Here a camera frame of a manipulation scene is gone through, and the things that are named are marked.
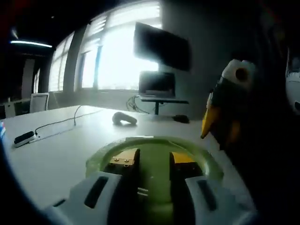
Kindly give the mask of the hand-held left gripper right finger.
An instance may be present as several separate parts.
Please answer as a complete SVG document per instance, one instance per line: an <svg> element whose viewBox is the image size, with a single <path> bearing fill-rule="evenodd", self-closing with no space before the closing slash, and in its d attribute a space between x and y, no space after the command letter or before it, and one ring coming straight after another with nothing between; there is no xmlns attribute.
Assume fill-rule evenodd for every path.
<svg viewBox="0 0 300 225"><path fill-rule="evenodd" d="M253 225L257 213L217 181L204 176L185 154L169 154L170 195L176 225Z"/></svg>

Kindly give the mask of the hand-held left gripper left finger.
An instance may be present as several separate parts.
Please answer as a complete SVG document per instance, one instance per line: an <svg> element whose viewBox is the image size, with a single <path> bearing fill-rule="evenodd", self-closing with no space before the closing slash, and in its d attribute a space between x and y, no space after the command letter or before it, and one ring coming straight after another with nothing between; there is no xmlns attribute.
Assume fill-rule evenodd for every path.
<svg viewBox="0 0 300 225"><path fill-rule="evenodd" d="M71 188L68 198L46 208L54 225L136 225L140 149L112 157L103 171Z"/></svg>

